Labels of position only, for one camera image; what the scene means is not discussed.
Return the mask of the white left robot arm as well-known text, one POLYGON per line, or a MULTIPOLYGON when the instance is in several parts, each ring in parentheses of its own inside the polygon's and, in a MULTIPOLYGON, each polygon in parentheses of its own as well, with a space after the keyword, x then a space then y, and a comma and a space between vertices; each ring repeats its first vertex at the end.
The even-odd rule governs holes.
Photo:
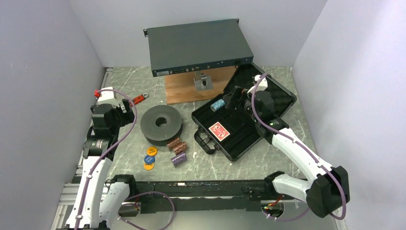
POLYGON ((119 144, 120 128, 133 125, 136 113, 127 99, 98 99, 90 110, 92 126, 83 146, 82 177, 78 193, 64 229, 109 229, 111 214, 120 203, 136 198, 138 188, 131 184, 133 176, 124 175, 124 181, 115 182, 113 193, 102 201, 104 183, 119 144))

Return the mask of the purple poker chip stack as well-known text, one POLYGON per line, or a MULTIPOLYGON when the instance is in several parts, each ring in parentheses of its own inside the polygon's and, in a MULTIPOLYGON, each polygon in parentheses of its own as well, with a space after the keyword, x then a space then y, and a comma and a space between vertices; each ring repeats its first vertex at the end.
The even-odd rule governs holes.
POLYGON ((185 161, 187 161, 187 155, 185 152, 181 152, 178 155, 171 158, 171 162, 174 165, 174 167, 180 166, 185 161))

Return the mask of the blue white poker chip stack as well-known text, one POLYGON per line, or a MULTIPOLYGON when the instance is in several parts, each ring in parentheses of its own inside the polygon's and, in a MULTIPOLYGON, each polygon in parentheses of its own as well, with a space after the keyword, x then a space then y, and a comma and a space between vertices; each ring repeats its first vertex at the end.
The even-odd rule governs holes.
POLYGON ((223 99, 219 99, 216 102, 214 102, 213 104, 211 104, 210 108, 213 112, 216 112, 217 110, 219 110, 220 108, 225 106, 225 102, 223 99))

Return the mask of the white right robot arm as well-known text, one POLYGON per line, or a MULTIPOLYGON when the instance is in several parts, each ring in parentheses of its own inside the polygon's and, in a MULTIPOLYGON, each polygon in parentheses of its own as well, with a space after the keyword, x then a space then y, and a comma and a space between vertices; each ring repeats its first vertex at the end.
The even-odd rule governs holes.
POLYGON ((331 215, 343 220, 350 200, 348 172, 334 167, 310 150, 275 112, 271 93, 235 86, 223 96, 226 109, 244 109, 266 140, 282 151, 304 174, 305 179, 274 172, 264 179, 264 194, 270 199, 288 195, 303 201, 318 217, 331 215))

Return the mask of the red black chip stack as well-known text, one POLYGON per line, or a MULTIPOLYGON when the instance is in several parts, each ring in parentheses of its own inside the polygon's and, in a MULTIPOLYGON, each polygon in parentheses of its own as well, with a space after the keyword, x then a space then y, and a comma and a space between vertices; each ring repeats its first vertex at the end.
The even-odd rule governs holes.
POLYGON ((176 155, 181 154, 182 152, 185 152, 188 149, 188 145, 186 142, 181 142, 180 144, 176 145, 173 148, 173 151, 175 152, 176 155))
POLYGON ((169 150, 174 149, 177 145, 179 145, 181 143, 180 138, 175 138, 172 141, 167 143, 167 147, 169 150))

